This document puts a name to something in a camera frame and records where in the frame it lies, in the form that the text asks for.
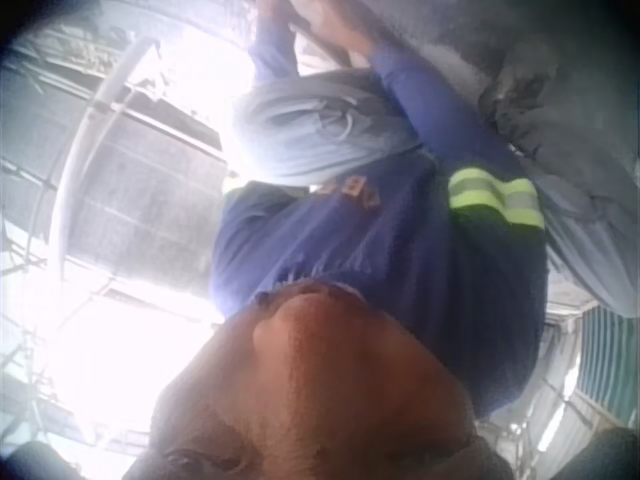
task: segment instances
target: sleeve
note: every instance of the sleeve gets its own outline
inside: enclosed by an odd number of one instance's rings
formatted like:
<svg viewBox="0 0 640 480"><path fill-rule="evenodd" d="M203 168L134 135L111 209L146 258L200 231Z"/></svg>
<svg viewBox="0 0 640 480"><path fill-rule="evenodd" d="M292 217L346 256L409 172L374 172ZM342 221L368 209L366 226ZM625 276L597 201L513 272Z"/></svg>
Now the sleeve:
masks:
<svg viewBox="0 0 640 480"><path fill-rule="evenodd" d="M258 18L256 40L249 48L256 85L298 76L294 43L295 34L289 25L275 18Z"/></svg>
<svg viewBox="0 0 640 480"><path fill-rule="evenodd" d="M544 229L536 189L515 154L431 64L387 43L369 60L448 177L451 210L491 209L509 223Z"/></svg>

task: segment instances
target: corrugated metal sheet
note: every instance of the corrugated metal sheet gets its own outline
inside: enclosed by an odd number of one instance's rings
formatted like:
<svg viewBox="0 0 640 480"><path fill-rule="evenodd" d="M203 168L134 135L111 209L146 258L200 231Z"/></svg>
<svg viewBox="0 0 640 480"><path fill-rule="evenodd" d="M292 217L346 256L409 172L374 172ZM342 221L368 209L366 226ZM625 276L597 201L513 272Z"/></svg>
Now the corrugated metal sheet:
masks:
<svg viewBox="0 0 640 480"><path fill-rule="evenodd" d="M613 426L580 397L574 395L570 401L584 418L591 422L593 428L585 424L573 409L566 408L553 441L546 453L542 454L538 460L536 465L537 480L552 478L569 460L587 446L596 431Z"/></svg>
<svg viewBox="0 0 640 480"><path fill-rule="evenodd" d="M596 307L584 314L583 335L578 389L632 426L638 408L638 320Z"/></svg>

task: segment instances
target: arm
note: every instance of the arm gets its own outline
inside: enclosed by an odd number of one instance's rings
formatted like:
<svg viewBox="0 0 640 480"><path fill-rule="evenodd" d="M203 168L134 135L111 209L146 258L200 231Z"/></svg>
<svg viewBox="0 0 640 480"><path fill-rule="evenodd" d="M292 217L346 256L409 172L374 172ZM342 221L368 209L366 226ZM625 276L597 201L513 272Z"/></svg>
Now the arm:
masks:
<svg viewBox="0 0 640 480"><path fill-rule="evenodd" d="M354 10L356 3L317 0L323 15L314 31L369 59L424 145L441 160L441 168L453 174L465 167L478 167L502 181L524 176L509 147L433 65L409 49L377 39L362 21L370 12L361 11L362 7ZM372 23L374 19L367 19L368 25Z"/></svg>
<svg viewBox="0 0 640 480"><path fill-rule="evenodd" d="M377 43L369 61L446 172L473 166L503 181L524 176L507 145L426 60L410 50Z"/></svg>
<svg viewBox="0 0 640 480"><path fill-rule="evenodd" d="M256 85L298 76L295 34L289 28L284 5L281 0L258 1L256 40L249 49L256 67Z"/></svg>

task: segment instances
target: yellow reflective tape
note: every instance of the yellow reflective tape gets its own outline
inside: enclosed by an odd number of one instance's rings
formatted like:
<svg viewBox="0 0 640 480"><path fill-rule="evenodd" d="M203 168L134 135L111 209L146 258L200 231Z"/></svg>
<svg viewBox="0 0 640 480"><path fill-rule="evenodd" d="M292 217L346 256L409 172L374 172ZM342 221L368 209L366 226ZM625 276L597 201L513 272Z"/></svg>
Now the yellow reflective tape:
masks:
<svg viewBox="0 0 640 480"><path fill-rule="evenodd" d="M480 178L483 180L487 180L491 182L504 195L509 195L510 193L515 192L526 192L532 193L534 195L537 194L536 188L533 186L533 183L531 183L526 178L518 178L517 180L512 180L511 182L501 182L489 172L480 168L464 168L457 171L449 180L449 188L453 187L456 183L468 178Z"/></svg>
<svg viewBox="0 0 640 480"><path fill-rule="evenodd" d="M495 195L486 190L471 190L449 199L449 206L454 210L477 205L493 208L509 223L529 225L544 230L544 218L539 211L533 209L509 209Z"/></svg>
<svg viewBox="0 0 640 480"><path fill-rule="evenodd" d="M540 212L535 210L509 209L506 212L506 219L509 223L529 225L544 230L544 217Z"/></svg>

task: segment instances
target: eye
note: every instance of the eye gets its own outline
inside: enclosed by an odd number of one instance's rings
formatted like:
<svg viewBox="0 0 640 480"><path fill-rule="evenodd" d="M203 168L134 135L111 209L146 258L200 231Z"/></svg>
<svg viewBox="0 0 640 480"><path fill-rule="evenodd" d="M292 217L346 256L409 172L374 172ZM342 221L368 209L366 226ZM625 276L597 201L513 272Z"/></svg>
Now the eye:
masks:
<svg viewBox="0 0 640 480"><path fill-rule="evenodd" d="M238 468L241 464L240 460L231 458L214 461L191 451L171 453L166 459L173 468L194 480L221 478L224 473Z"/></svg>
<svg viewBox="0 0 640 480"><path fill-rule="evenodd" d="M202 477L206 471L206 460L188 452L172 453L167 462L184 475Z"/></svg>

